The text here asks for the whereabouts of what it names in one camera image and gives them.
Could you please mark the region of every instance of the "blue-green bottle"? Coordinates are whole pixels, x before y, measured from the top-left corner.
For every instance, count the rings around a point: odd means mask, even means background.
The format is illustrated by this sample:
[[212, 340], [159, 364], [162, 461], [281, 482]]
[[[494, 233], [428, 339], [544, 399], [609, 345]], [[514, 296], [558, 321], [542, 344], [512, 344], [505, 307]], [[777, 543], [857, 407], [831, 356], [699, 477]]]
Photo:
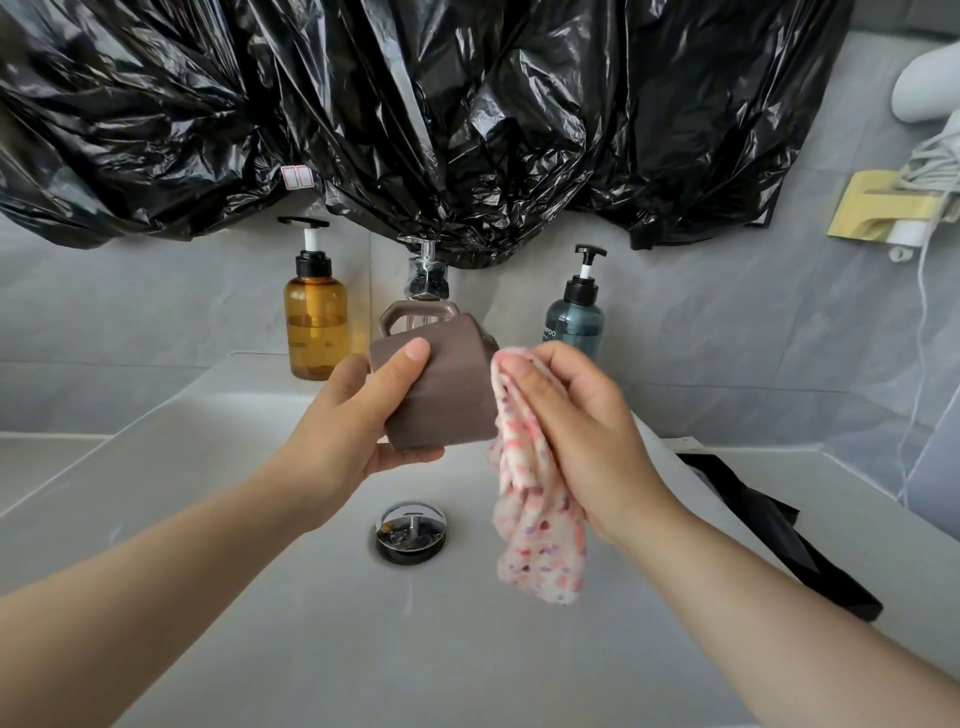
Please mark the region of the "blue-green bottle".
[[600, 289], [590, 276], [590, 267], [597, 255], [606, 256], [607, 251], [594, 245], [578, 245], [575, 250], [584, 254], [584, 266], [579, 276], [566, 282], [564, 297], [547, 309], [543, 341], [564, 341], [596, 361], [604, 315], [596, 305]]

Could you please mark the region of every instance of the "pink patterned cloth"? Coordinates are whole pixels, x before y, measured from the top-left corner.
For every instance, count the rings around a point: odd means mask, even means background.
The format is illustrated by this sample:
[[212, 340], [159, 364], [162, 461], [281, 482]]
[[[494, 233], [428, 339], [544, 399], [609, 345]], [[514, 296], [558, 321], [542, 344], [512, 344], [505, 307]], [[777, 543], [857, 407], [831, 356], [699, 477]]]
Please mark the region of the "pink patterned cloth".
[[584, 585], [587, 530], [584, 509], [566, 487], [537, 415], [510, 375], [505, 354], [529, 359], [566, 397], [566, 390], [530, 350], [505, 349], [491, 362], [499, 416], [491, 461], [500, 469], [493, 525], [508, 542], [497, 578], [551, 604], [572, 604]]

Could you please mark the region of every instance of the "brown mug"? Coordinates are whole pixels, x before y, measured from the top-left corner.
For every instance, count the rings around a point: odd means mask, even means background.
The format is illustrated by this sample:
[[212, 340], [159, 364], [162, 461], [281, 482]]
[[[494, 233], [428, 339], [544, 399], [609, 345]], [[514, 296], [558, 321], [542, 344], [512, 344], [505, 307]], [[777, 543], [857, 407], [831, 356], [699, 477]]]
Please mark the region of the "brown mug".
[[[441, 320], [391, 334], [403, 316]], [[396, 450], [462, 445], [496, 436], [496, 399], [490, 362], [499, 349], [476, 319], [455, 303], [397, 301], [380, 317], [380, 336], [370, 345], [376, 371], [416, 338], [430, 342], [430, 360], [396, 412], [387, 420], [387, 438]]]

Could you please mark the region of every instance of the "white sink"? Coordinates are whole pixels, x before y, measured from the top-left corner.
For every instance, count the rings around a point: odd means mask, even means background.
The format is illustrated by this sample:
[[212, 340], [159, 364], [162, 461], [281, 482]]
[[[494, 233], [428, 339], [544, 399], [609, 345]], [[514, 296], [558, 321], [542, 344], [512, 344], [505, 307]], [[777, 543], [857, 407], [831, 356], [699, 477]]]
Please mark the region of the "white sink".
[[[238, 354], [0, 518], [0, 593], [130, 538], [242, 479], [316, 385], [282, 356]], [[777, 563], [645, 425], [667, 484]], [[750, 722], [653, 588], [591, 539], [577, 604], [497, 582], [486, 446], [370, 479], [283, 554], [121, 720], [122, 726], [657, 726]], [[372, 525], [405, 499], [449, 519], [444, 550], [382, 562]]]

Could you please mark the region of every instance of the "amber pump bottle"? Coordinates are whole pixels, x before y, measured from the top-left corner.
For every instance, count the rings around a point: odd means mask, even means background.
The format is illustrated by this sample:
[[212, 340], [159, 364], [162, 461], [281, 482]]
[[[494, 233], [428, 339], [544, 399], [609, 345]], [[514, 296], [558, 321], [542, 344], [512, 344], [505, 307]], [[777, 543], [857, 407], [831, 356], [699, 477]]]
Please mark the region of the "amber pump bottle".
[[297, 277], [283, 289], [290, 371], [300, 379], [326, 380], [349, 354], [347, 289], [333, 277], [330, 258], [320, 250], [320, 230], [330, 224], [312, 217], [277, 221], [303, 228], [304, 238]]

